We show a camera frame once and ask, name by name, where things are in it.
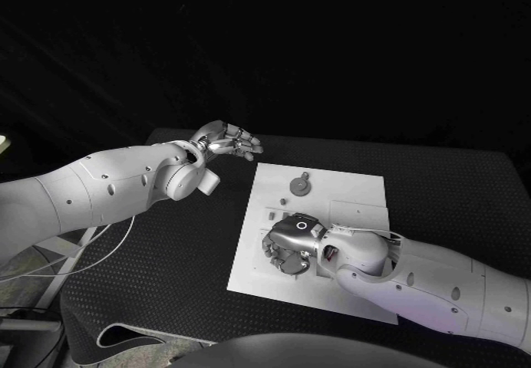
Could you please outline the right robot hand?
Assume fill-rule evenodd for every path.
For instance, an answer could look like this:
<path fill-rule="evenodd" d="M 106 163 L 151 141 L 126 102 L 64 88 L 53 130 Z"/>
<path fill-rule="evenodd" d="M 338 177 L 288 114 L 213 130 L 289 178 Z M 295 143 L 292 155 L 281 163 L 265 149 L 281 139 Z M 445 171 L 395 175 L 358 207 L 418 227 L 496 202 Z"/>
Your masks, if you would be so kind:
<path fill-rule="evenodd" d="M 327 232 L 321 220 L 299 212 L 273 225 L 263 237 L 263 253 L 283 274 L 298 276 L 308 272 Z"/>

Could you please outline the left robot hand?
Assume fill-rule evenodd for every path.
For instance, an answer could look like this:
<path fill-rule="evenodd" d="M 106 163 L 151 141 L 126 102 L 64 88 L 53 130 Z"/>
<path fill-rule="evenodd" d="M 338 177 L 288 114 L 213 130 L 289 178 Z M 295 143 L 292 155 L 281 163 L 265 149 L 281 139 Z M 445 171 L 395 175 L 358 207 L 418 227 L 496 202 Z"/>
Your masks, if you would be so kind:
<path fill-rule="evenodd" d="M 263 153 L 259 138 L 242 127 L 216 120 L 201 127 L 190 139 L 203 151 L 207 161 L 220 155 L 233 155 L 255 160 L 255 155 Z"/>

